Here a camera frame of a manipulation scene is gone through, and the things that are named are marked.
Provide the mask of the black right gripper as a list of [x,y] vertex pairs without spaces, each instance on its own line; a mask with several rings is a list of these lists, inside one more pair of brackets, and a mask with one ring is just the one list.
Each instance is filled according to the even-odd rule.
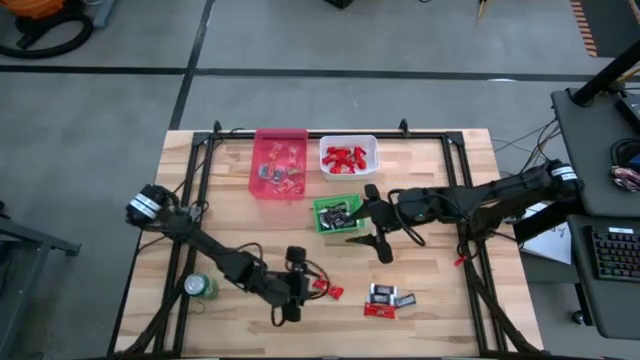
[[376,234],[366,234],[346,239],[347,243],[372,246],[382,264],[393,262],[391,245],[386,240],[388,233],[402,230],[418,246],[425,247],[426,240],[415,226],[432,222],[436,214],[429,209],[428,196],[423,188],[393,189],[384,200],[374,184],[364,187],[366,200],[351,214],[354,220],[369,218]]

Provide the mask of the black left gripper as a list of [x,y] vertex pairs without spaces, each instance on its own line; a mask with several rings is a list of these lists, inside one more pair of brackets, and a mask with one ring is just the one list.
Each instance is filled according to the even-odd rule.
[[270,271],[260,253],[259,296],[271,305],[271,322],[286,323],[301,320],[301,307],[306,301],[317,300],[327,292],[311,292],[309,289],[326,289],[328,281],[323,277],[308,277],[306,250],[289,246],[285,254],[286,272]]

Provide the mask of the green plastic basket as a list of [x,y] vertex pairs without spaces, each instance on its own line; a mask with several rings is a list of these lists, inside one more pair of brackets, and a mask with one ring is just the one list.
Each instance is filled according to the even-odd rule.
[[321,209],[326,206],[334,205],[336,203],[341,203],[341,202],[347,202],[349,204],[350,209],[348,212],[350,212],[351,214],[363,204],[363,201],[358,194],[346,194],[346,195],[340,195],[340,196],[334,196],[334,197],[328,197],[328,198],[320,198],[313,201],[313,214],[314,214],[317,233],[321,235],[326,235],[326,234],[335,234],[335,233],[344,233],[344,232],[354,232],[364,227],[363,220],[356,220],[357,226],[353,228],[339,229],[339,230],[333,230],[333,229],[324,230],[322,228],[319,221],[319,214],[329,213],[331,215],[331,220],[333,222],[335,220],[334,216],[336,212],[322,212]]

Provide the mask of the white plastic bin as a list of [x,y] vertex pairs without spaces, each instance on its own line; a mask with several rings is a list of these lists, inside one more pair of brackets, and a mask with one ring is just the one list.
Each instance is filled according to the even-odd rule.
[[[359,170],[355,166],[354,173],[331,174],[332,165],[323,165],[322,159],[329,155],[327,150],[329,147],[349,148],[351,153],[345,156],[346,159],[353,159],[353,149],[362,147],[366,152],[367,169]],[[326,180],[329,181],[351,181],[351,180],[372,180],[378,172],[380,161],[378,154],[378,141],[373,135],[343,135],[343,136],[325,136],[319,142],[320,169]]]

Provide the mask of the green soda can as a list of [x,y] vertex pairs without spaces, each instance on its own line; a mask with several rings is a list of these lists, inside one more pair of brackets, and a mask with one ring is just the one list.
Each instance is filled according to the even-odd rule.
[[213,300],[218,296],[219,287],[215,281],[205,274],[193,273],[184,280],[185,292],[195,298]]

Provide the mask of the pink plastic tray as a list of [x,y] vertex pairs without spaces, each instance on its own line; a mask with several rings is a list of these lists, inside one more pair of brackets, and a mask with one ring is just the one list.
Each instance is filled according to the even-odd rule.
[[[269,157],[269,152],[274,143],[280,143],[283,147],[278,158],[272,160]],[[252,164],[248,185],[249,192],[255,198],[262,200],[301,200],[304,197],[304,194],[295,194],[293,192],[294,187],[288,194],[278,194],[276,192],[276,187],[280,183],[273,183],[271,179],[261,179],[258,176],[258,168],[262,164],[268,164],[271,166],[273,173],[275,169],[287,171],[287,169],[291,167],[301,168],[304,170],[303,174],[296,176],[289,176],[287,174],[284,180],[289,179],[294,183],[304,182],[306,188],[307,145],[308,132],[305,129],[258,129],[255,133],[253,143]],[[295,166],[287,163],[289,146],[298,146],[300,148],[299,163]]]

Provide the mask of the black desk crossbar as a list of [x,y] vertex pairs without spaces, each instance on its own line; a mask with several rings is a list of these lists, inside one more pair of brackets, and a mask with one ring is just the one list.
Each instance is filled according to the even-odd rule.
[[517,243],[523,244],[539,234],[564,223],[569,215],[583,213],[584,206],[580,200],[554,202],[513,226]]

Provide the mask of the white paper sheet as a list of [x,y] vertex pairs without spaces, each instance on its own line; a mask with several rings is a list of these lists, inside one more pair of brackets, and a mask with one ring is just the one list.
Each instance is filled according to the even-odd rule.
[[521,244],[526,253],[558,263],[572,264],[572,236],[567,222],[561,223]]

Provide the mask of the grey desk top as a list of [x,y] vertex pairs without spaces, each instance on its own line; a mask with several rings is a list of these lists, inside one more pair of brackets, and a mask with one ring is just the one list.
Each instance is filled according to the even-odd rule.
[[584,183],[581,200],[591,216],[640,218],[640,191],[629,192],[610,178],[611,147],[640,134],[616,108],[618,95],[601,94],[582,107],[570,98],[569,90],[551,93],[569,160]]

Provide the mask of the black backlit keyboard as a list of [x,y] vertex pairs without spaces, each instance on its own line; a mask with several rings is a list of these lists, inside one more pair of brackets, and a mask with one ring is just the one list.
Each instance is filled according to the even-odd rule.
[[640,283],[640,232],[637,229],[589,226],[587,235],[596,278]]

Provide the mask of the grey desk with keyboard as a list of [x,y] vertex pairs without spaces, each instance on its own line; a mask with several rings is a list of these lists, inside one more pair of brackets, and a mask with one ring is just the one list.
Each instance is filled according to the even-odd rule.
[[589,226],[634,228],[640,221],[571,215],[572,256],[578,282],[574,284],[586,326],[610,339],[640,340],[640,283],[606,281],[595,277],[588,245]]

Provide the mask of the grey metal table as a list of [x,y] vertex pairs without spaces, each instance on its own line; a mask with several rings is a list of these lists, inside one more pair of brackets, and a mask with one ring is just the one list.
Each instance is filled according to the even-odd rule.
[[53,250],[77,256],[81,245],[21,225],[0,201],[0,360],[7,360]]

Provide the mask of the black mat with striped edge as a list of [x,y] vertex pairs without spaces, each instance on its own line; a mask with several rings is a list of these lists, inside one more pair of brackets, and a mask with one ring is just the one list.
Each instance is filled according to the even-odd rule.
[[640,40],[640,0],[570,0],[591,57],[615,58]]

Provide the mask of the orange shop vacuum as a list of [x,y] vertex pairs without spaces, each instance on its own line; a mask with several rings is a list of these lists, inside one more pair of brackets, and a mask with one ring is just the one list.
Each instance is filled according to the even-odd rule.
[[3,0],[6,8],[16,16],[45,18],[60,12],[65,0]]

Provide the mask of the black diagonal frame strut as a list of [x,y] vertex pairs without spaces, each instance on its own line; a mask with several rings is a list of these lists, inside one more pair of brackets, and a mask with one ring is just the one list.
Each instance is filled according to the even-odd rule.
[[144,232],[134,254],[108,354],[117,360],[182,356],[190,300],[183,282],[197,250]]
[[[486,285],[477,273],[473,260],[471,259],[472,254],[469,248],[469,241],[463,235],[459,236],[457,251],[460,256],[459,260],[462,263],[470,296],[471,315],[480,355],[521,356],[524,354],[541,354],[538,348],[526,340],[524,335],[515,327],[499,305],[491,274],[487,273],[489,285]],[[491,349],[488,345],[480,301],[484,302],[491,317],[496,349]]]

